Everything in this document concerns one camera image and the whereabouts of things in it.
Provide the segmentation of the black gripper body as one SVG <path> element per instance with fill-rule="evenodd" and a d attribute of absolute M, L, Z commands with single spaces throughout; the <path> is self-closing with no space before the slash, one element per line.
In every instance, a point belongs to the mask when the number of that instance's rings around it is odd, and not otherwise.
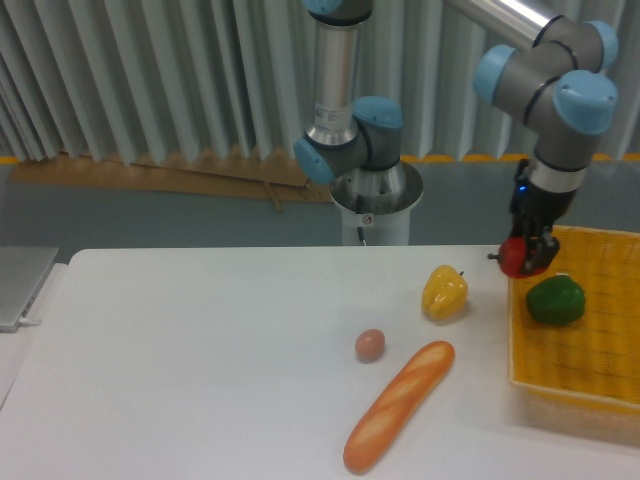
<path fill-rule="evenodd" d="M 575 191 L 550 192 L 534 185 L 525 175 L 530 163 L 528 159 L 521 159 L 518 163 L 510 213 L 512 218 L 516 213 L 528 214 L 532 219 L 532 229 L 553 228 L 554 222 L 569 209 Z"/>

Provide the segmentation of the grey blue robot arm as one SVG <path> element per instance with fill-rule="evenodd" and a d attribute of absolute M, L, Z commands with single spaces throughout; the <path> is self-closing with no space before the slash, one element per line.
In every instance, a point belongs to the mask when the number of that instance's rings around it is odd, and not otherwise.
<path fill-rule="evenodd" d="M 604 70 L 617 56 L 617 36 L 606 23 L 577 24 L 523 1 L 454 8 L 504 39 L 481 58 L 476 94 L 537 136 L 532 158 L 518 164 L 512 227 L 494 254 L 506 276 L 535 276 L 558 254 L 553 226 L 612 123 L 618 94 Z M 315 102 L 295 158 L 312 182 L 329 187 L 344 244 L 404 245 L 423 182 L 400 158 L 402 110 L 389 98 L 354 94 L 360 28 L 373 5 L 309 1 L 306 9 L 316 23 Z"/>

